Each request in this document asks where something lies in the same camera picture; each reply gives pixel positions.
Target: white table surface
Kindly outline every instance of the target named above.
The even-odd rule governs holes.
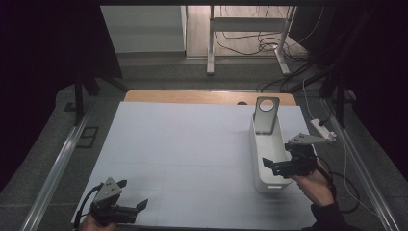
[[[149,199],[135,225],[267,230],[311,226],[311,202],[297,184],[280,194],[255,189],[249,143],[254,110],[244,105],[120,103],[81,202],[111,176],[116,182],[128,180],[120,206],[135,207]],[[284,141],[308,134],[298,106],[281,106],[278,116]]]

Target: black wall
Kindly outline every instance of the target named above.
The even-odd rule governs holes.
[[[99,6],[86,1],[0,1],[0,190],[24,160],[59,90],[82,76],[121,77]]]
[[[407,1],[380,1],[345,71],[347,86],[357,96],[354,111],[408,179]]]

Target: wooden board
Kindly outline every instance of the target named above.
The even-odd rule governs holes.
[[[199,90],[130,90],[125,102],[160,102],[192,104],[239,104],[255,105],[258,96],[279,97],[280,105],[295,106],[294,97],[288,93],[257,93]]]

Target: human hand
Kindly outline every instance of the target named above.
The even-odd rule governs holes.
[[[307,176],[293,175],[291,178],[315,205],[323,207],[334,203],[328,182],[318,170]]]
[[[115,223],[110,223],[107,226],[102,226],[92,214],[88,214],[81,225],[81,231],[114,231]]]

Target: gray carpet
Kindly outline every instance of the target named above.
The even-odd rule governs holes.
[[[208,77],[204,64],[180,65],[147,65],[124,66],[124,79],[118,80],[130,89],[229,89],[252,90],[264,82],[281,78],[276,64],[216,64],[216,75]],[[294,79],[301,82],[301,76]],[[85,185],[88,182],[93,166],[98,158],[104,140],[115,116],[124,92],[115,89],[104,81],[98,81],[102,91],[95,97],[95,105],[91,111],[87,131],[96,132],[95,139],[82,138],[72,154],[63,178],[54,193],[51,203],[42,218],[38,230],[71,230],[71,218],[74,214]],[[307,88],[308,103],[313,117],[320,120],[327,118],[321,99],[317,97],[317,86]],[[272,86],[277,91],[279,86]],[[295,95],[296,102],[301,106],[305,120],[311,116],[306,108],[302,92]],[[66,110],[68,103],[74,102],[73,87],[61,90],[56,97],[57,106],[44,127],[36,144],[33,146],[25,162],[14,175],[12,181],[0,194],[0,227],[2,230],[18,230],[26,218],[31,205],[58,156],[64,141],[72,128],[75,113]],[[380,191],[390,204],[401,230],[408,230],[408,218],[405,208],[408,206],[408,184],[384,151],[367,132],[357,116],[352,112],[351,105],[344,111],[345,125],[353,138],[370,174]],[[312,135],[316,131],[309,127]],[[333,171],[343,173],[344,147],[340,142],[316,145],[318,154],[331,166]],[[348,165],[347,177],[355,184],[362,196],[361,201],[372,209],[370,200],[361,186],[351,165]],[[339,192],[339,203],[342,209],[351,208],[356,202],[346,192],[340,178],[336,179]],[[384,230],[380,220],[363,206],[349,215],[345,215],[348,223],[366,231]],[[117,230],[131,230],[130,227],[118,227]]]

